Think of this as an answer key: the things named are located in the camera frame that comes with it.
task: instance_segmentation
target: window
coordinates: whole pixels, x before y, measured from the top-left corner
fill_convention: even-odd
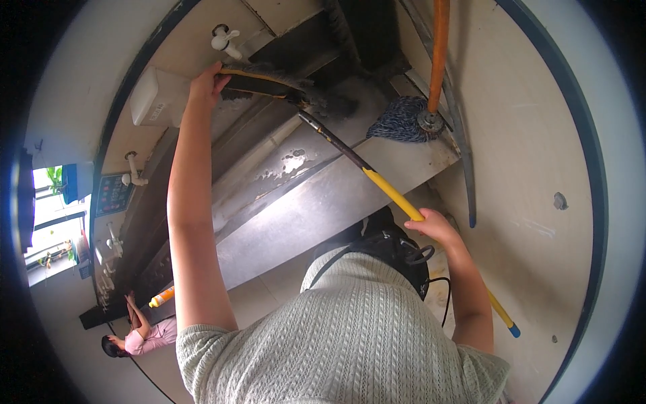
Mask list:
[[[30,285],[77,264],[68,258],[68,250],[85,229],[90,206],[89,196],[66,205],[63,195],[52,194],[47,169],[36,169],[33,173],[36,189],[34,232],[32,246],[24,254]]]

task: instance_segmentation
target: blue mop head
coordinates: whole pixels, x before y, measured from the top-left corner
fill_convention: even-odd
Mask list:
[[[377,136],[402,142],[424,143],[436,136],[423,130],[417,115],[426,109],[422,97],[404,96],[393,100],[379,119],[368,129],[367,138]]]

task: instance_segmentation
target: green plant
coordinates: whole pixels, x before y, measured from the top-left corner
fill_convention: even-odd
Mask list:
[[[65,185],[63,185],[63,166],[57,165],[56,167],[47,168],[47,177],[52,182],[49,189],[52,190],[52,195],[60,195]]]
[[[67,259],[72,261],[74,260],[74,250],[72,250],[72,243],[69,240],[65,241],[65,247],[61,250],[57,250],[53,253],[46,253],[43,258],[38,259],[38,263],[41,266],[46,266],[47,269],[52,267],[52,261],[58,260],[64,256],[67,256]]]

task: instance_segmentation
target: hand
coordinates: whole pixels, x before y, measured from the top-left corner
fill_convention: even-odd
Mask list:
[[[216,76],[220,69],[222,69],[222,62],[218,61],[207,67],[201,75],[193,79],[189,100],[205,102],[210,108],[215,107],[220,97],[220,91],[222,91],[231,79],[231,76]]]
[[[424,207],[419,210],[419,213],[425,220],[423,222],[409,220],[404,223],[407,229],[418,230],[431,239],[437,240],[445,248],[456,241],[461,242],[460,235],[441,213]]]
[[[124,295],[125,301],[130,305],[130,307],[135,307],[134,304],[134,294]]]

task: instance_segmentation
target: sign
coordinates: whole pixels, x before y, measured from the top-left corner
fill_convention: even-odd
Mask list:
[[[79,266],[79,273],[81,274],[81,279],[86,279],[90,277],[90,260],[83,261]]]
[[[96,204],[96,217],[122,212],[128,208],[134,185],[125,186],[121,182],[123,174],[101,177],[99,200]]]

